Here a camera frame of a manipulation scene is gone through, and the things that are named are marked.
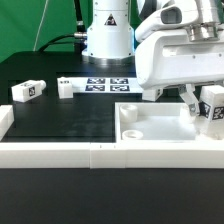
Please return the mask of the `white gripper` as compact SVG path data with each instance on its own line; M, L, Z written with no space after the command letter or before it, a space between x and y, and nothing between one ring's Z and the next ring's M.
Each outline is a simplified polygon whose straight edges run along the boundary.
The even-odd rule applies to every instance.
M184 29L154 32L137 47L135 66L143 89L180 85L190 115L198 116L193 84L224 79L224 32L218 40L199 42L190 42Z

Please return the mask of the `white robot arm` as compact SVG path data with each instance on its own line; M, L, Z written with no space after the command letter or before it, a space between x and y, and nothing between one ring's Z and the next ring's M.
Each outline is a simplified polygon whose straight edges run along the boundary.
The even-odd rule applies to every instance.
M178 87L200 113L194 87L224 80L224 23L217 0L137 0L136 76L146 91Z

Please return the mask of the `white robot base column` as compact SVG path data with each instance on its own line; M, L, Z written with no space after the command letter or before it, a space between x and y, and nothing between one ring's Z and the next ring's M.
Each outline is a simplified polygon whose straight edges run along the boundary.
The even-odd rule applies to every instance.
M130 0L93 0L93 20L87 29L82 57L99 65L123 65L134 60L134 30Z

